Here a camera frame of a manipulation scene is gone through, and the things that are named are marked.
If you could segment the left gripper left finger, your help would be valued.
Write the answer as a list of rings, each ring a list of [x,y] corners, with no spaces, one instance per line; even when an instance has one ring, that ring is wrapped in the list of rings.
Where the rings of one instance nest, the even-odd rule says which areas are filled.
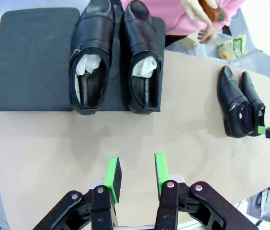
[[[35,230],[112,230],[118,226],[122,170],[119,157],[111,157],[105,178],[91,184],[87,193],[71,190],[34,227]]]

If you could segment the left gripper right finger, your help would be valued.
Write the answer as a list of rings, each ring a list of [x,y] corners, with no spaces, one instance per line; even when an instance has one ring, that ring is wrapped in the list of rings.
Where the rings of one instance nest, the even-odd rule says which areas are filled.
[[[204,181],[187,186],[169,174],[163,153],[155,154],[159,206],[156,230],[176,230],[179,212],[188,213],[206,230],[255,230],[257,226]]]

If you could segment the person's left hand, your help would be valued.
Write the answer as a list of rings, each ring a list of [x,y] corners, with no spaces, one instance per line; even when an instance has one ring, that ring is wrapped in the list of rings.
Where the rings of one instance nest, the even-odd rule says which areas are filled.
[[[198,33],[198,40],[200,41],[200,44],[207,44],[214,40],[219,34],[219,32],[220,30],[218,30],[214,26],[208,25],[205,29],[202,29]]]

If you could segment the person's right hand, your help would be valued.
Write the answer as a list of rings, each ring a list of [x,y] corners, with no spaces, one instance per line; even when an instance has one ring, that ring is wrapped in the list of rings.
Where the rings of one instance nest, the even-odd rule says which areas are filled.
[[[193,21],[211,25],[222,18],[222,10],[214,0],[181,0],[181,5]]]

